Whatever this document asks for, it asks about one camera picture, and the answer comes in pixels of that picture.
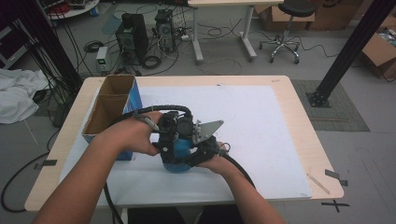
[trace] white desk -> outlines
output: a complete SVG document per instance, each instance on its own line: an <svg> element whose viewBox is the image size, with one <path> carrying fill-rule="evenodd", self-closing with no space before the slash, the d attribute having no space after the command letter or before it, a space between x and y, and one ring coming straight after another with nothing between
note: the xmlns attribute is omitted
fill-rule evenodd
<svg viewBox="0 0 396 224"><path fill-rule="evenodd" d="M214 7L214 6L248 6L246 23L244 32L240 32L241 40L249 55L249 60L252 62L257 58L257 54L248 40L248 32L250 29L250 22L253 15L255 5L275 5L282 3L282 0L190 0L189 5L194 8L193 10L193 35L192 44L195 51L195 59L197 63L204 61L204 56L198 40L198 7Z"/></svg>
<svg viewBox="0 0 396 224"><path fill-rule="evenodd" d="M102 85L103 80L103 77L92 77L84 82L48 156L48 160L57 160L57 163L55 166L45 166L41 170L25 203L26 210L39 210L59 185L59 178L66 158L76 141L76 136L79 134L78 131L90 107L92 98L96 90ZM207 86L219 83L236 86L271 86L283 118L289 128L290 137L303 170L315 178L315 180L307 178L312 191L311 199L335 199L343 197L344 191L338 180L324 174L325 169L333 171L332 165L287 77L138 77L137 82L139 87Z"/></svg>

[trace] floor mat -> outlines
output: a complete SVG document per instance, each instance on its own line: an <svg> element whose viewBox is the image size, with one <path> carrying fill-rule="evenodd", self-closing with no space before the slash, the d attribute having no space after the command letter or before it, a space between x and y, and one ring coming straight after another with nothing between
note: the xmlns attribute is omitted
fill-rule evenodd
<svg viewBox="0 0 396 224"><path fill-rule="evenodd" d="M329 97L331 107L311 107L306 94L314 92L321 81L292 80L291 83L303 103L306 114L316 131L370 132L363 118L347 96L341 84L338 84Z"/></svg>

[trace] stool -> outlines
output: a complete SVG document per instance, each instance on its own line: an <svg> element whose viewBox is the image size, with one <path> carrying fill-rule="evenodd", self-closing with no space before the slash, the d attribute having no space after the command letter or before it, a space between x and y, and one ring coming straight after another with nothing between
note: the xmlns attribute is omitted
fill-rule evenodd
<svg viewBox="0 0 396 224"><path fill-rule="evenodd" d="M277 45L276 49L271 54L270 63L274 62L274 57L276 53L281 49L285 48L294 54L294 63L299 63L300 58L297 49L300 47L299 42L295 41L287 41L291 24L293 22L294 17L309 17L314 14L316 7L313 3L308 2L307 0L285 0L284 3L278 5L279 9L284 13L290 15L290 20L288 23L288 27L283 33L283 36L276 35L274 40L270 41L260 41L260 49L262 49L262 44L275 44Z"/></svg>

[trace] computer tower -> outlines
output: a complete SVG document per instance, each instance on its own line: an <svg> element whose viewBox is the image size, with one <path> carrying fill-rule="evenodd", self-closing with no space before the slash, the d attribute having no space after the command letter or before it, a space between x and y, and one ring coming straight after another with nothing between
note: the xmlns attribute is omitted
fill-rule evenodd
<svg viewBox="0 0 396 224"><path fill-rule="evenodd" d="M142 14L122 14L122 23L116 31L120 53L137 59L141 64L149 48L149 38L146 32L145 19Z"/></svg>
<svg viewBox="0 0 396 224"><path fill-rule="evenodd" d="M159 9L155 17L157 34L160 36L160 50L173 52L176 50L173 10Z"/></svg>

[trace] person's left hand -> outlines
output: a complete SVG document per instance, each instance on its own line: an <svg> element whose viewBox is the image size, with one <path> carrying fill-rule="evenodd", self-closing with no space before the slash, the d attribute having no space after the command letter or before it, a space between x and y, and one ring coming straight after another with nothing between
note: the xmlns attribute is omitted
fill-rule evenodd
<svg viewBox="0 0 396 224"><path fill-rule="evenodd" d="M158 111L153 111L142 115L149 116L150 119L157 124L163 114ZM148 126L147 123L130 118L112 125L100 134L105 136L108 141L112 141L112 144L114 144L120 152L128 149L133 152L155 156L159 153L159 150L149 141L151 133L152 128Z"/></svg>

